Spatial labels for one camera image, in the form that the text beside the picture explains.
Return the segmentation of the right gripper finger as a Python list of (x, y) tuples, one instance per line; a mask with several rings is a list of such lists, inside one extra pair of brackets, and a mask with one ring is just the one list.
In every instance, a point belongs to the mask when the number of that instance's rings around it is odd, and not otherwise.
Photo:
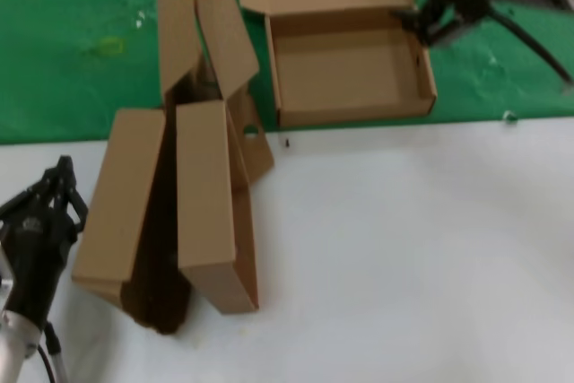
[(455, 17), (446, 23), (441, 22), (452, 4), (451, 0), (425, 0), (421, 9), (394, 9), (390, 14), (422, 45), (445, 45), (463, 33), (462, 19)]
[(504, 27), (523, 44), (529, 47), (535, 54), (537, 54), (563, 80), (567, 87), (573, 86), (573, 76), (562, 65), (562, 63), (530, 33), (491, 6), (487, 10), (487, 16)]

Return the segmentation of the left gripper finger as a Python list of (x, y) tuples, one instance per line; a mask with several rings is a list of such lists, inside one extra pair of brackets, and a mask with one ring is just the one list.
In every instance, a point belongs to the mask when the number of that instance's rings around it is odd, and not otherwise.
[(57, 162), (56, 186), (56, 239), (77, 240), (84, 230), (88, 206), (76, 189), (70, 156), (61, 156)]
[(46, 169), (39, 181), (1, 205), (1, 222), (8, 223), (18, 213), (27, 213), (36, 207), (52, 205), (55, 210), (66, 210), (70, 201), (66, 196), (69, 179), (70, 157), (61, 156), (57, 165)]

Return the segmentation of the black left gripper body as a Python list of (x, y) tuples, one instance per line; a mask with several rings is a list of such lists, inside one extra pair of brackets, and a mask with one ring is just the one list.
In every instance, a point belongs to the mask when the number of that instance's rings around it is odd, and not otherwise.
[(4, 219), (1, 244), (15, 275), (5, 308), (44, 326), (77, 229), (69, 214), (44, 208)]

